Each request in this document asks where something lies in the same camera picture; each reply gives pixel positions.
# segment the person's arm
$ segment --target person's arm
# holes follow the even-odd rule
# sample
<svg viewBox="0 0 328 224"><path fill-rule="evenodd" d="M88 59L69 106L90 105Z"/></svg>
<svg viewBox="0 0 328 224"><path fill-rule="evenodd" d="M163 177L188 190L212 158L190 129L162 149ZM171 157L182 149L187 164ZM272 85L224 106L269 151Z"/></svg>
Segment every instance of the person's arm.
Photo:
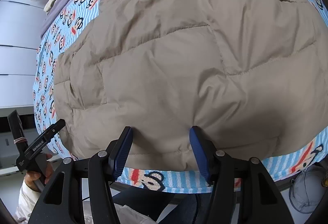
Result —
<svg viewBox="0 0 328 224"><path fill-rule="evenodd" d="M52 157L51 154L47 154L47 159ZM50 162L47 164L46 169L46 179L45 184L47 184L50 180L51 175L53 174L54 170ZM18 198L18 207L15 213L14 218L21 223L27 223L37 200L40 197L38 189L34 184L34 181L40 178L40 173L28 171L24 177L24 181L22 187L19 191L19 198Z"/></svg>

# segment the gray bag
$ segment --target gray bag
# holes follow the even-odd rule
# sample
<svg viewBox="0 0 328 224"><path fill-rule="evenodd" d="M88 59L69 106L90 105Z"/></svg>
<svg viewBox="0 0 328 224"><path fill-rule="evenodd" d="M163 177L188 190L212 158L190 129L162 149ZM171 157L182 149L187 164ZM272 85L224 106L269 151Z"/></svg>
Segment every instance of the gray bag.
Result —
<svg viewBox="0 0 328 224"><path fill-rule="evenodd" d="M326 170L323 167L311 165L292 180L289 200L295 210L303 214L315 210L326 191L321 185L325 174Z"/></svg>

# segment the human hand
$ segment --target human hand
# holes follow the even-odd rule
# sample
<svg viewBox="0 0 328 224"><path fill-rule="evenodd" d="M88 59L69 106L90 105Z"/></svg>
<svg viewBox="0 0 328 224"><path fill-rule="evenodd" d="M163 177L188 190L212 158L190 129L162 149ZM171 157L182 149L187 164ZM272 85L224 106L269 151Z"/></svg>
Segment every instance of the human hand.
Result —
<svg viewBox="0 0 328 224"><path fill-rule="evenodd" d="M46 154L47 159L49 160L52 158L52 154ZM45 174L45 184L47 184L51 178L51 175L53 174L54 169L52 168L51 163L47 162L47 168L46 168L46 174ZM39 191L39 189L36 187L34 181L39 179L41 177L40 173L34 172L34 171L27 171L24 181L28 187L30 187L33 191Z"/></svg>

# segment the screw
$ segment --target screw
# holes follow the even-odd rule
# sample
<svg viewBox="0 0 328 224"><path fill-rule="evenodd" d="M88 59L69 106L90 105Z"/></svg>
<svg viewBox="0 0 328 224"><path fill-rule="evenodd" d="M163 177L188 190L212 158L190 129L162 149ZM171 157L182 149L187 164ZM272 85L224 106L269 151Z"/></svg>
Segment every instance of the screw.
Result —
<svg viewBox="0 0 328 224"><path fill-rule="evenodd" d="M252 158L251 158L251 162L252 162L253 164L258 164L258 163L260 163L260 160L259 160L258 158L256 158L256 157L252 157Z"/></svg>
<svg viewBox="0 0 328 224"><path fill-rule="evenodd" d="M70 157L66 157L66 158L64 158L63 163L69 164L71 161L72 161L72 159Z"/></svg>
<svg viewBox="0 0 328 224"><path fill-rule="evenodd" d="M224 155L225 155L225 153L224 153L223 150L218 150L218 151L215 152L215 154L216 154L217 156L224 156Z"/></svg>
<svg viewBox="0 0 328 224"><path fill-rule="evenodd" d="M98 157L104 157L106 155L107 155L107 152L105 150L98 152Z"/></svg>

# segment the wrinkled fabric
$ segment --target wrinkled fabric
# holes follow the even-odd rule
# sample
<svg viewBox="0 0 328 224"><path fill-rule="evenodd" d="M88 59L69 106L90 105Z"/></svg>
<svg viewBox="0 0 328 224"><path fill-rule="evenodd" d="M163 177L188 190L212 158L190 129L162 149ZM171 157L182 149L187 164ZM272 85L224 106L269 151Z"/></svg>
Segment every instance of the wrinkled fabric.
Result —
<svg viewBox="0 0 328 224"><path fill-rule="evenodd" d="M101 0L58 57L74 155L135 127L127 167L196 170L189 129L235 158L292 153L327 121L328 31L308 0Z"/></svg>

